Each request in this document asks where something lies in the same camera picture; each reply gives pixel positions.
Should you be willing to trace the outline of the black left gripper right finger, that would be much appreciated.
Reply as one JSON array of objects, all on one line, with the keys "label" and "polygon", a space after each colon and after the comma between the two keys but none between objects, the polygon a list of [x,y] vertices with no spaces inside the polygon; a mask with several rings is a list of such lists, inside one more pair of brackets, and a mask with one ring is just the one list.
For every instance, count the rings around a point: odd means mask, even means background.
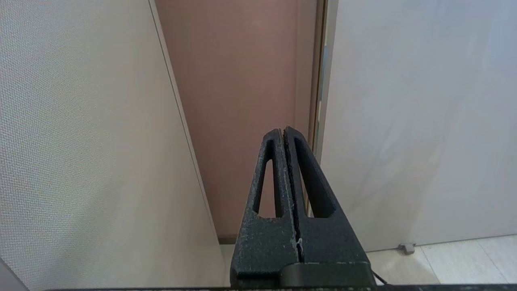
[{"label": "black left gripper right finger", "polygon": [[284,145],[301,261],[369,263],[305,137],[286,127]]}]

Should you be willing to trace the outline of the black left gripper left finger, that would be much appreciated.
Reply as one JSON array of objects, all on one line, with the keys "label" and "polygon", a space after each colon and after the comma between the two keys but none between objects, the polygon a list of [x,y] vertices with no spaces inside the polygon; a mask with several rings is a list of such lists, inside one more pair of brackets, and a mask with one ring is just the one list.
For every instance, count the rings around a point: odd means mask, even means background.
[{"label": "black left gripper left finger", "polygon": [[[267,163],[273,164],[275,217],[259,214]],[[233,289],[280,289],[281,270],[299,262],[290,177],[283,134],[267,133],[261,143],[247,205],[230,267]]]}]

